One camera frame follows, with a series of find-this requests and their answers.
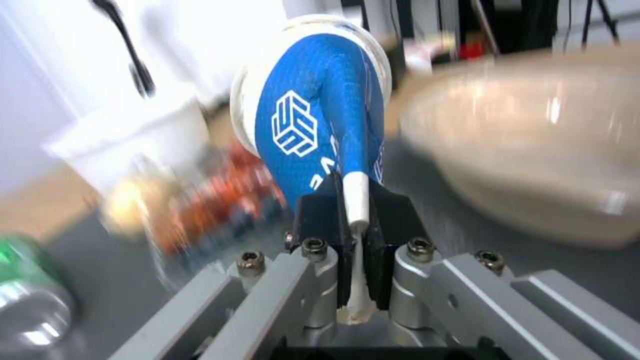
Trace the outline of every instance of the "blurred object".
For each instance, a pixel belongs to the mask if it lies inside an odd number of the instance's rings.
[[[137,156],[178,168],[194,162],[207,143],[191,85],[159,88],[152,98],[121,105],[91,114],[44,145],[103,196],[127,175]]]
[[[600,7],[600,13],[602,13],[602,20],[609,28],[613,43],[620,45],[620,38],[618,37],[618,30],[616,29],[616,21],[611,19],[609,8],[604,0],[598,0],[598,6]],[[587,47],[587,37],[589,36],[589,24],[591,23],[591,9],[593,7],[593,0],[587,0],[587,12],[584,16],[584,27],[582,29],[582,48]]]
[[[443,33],[437,37],[404,41],[406,65],[412,72],[431,73],[431,62],[444,55],[449,61],[455,58],[456,39],[454,34]]]
[[[460,1],[461,43],[471,43],[468,35],[480,31],[494,54],[498,49],[508,54],[549,48],[557,31],[558,4],[559,0]]]
[[[471,204],[558,241],[622,247],[640,230],[636,70],[488,70],[416,96],[401,136]]]
[[[120,35],[122,35],[122,40],[124,40],[129,56],[131,56],[131,61],[133,61],[131,74],[138,92],[142,96],[153,95],[156,90],[156,86],[151,78],[151,74],[149,74],[149,70],[147,70],[145,64],[138,58],[138,54],[131,43],[131,39],[129,38],[129,32],[127,32],[127,28],[120,17],[120,10],[111,2],[111,0],[93,0],[93,4],[100,8],[100,10],[102,10],[111,19],[116,28],[118,28]]]
[[[137,239],[145,230],[140,202],[149,208],[167,207],[177,190],[175,181],[158,175],[125,178],[105,198],[101,207],[102,223],[112,234]]]
[[[69,330],[74,301],[35,240],[0,234],[0,357],[16,358],[57,343]]]
[[[471,8],[474,10],[474,13],[476,13],[478,23],[480,23],[480,28],[486,36],[491,52],[494,56],[498,56],[500,54],[500,49],[498,48],[498,43],[495,41],[491,25],[486,17],[481,0],[471,0]]]
[[[404,45],[400,39],[396,38],[381,42],[381,45],[391,68],[391,90],[395,90],[400,86],[406,74]]]
[[[460,46],[460,58],[469,60],[484,56],[484,44],[480,41]]]
[[[209,151],[200,172],[168,202],[141,203],[158,275],[169,288],[179,288],[189,274],[217,260],[229,241],[286,208],[269,170],[237,142],[224,153]]]

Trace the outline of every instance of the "red object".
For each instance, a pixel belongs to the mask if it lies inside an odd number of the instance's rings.
[[[171,219],[156,224],[156,243],[163,252],[174,254],[190,246],[207,231],[228,221],[235,207],[259,218],[260,200],[265,196],[274,196],[285,206],[282,191],[259,158],[239,143],[231,146],[228,158],[227,168],[194,189]]]
[[[480,58],[484,56],[486,49],[480,41],[471,44],[465,44],[460,47],[460,58],[463,60]]]

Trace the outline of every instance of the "white wall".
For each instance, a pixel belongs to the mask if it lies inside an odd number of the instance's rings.
[[[0,197],[46,173],[58,161],[40,143],[71,114],[52,84],[0,17]]]

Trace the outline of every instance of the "wooden surface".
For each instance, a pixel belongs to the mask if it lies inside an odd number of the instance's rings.
[[[479,71],[487,67],[509,65],[514,67],[558,67],[565,65],[640,67],[640,44],[621,47],[597,47],[586,52],[553,54],[548,51],[505,56],[498,60],[477,60],[436,68],[430,76],[406,76],[394,92],[385,112],[385,136],[397,135],[402,110],[421,88],[434,81],[464,72]],[[230,123],[228,107],[222,107],[207,116],[211,142],[224,146],[235,136]],[[86,182],[66,165],[47,174],[20,191],[0,200],[0,231],[28,233],[40,241],[68,226],[97,203],[97,194]]]

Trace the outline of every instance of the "metal frame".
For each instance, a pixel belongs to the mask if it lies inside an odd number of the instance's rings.
[[[640,359],[640,325],[560,273],[514,279],[500,256],[443,259],[426,242],[395,253],[389,330],[398,344],[495,345],[514,359]],[[187,357],[212,335],[201,359],[326,344],[337,328],[338,255],[323,249],[279,255],[244,300],[238,279],[206,268],[112,359]]]

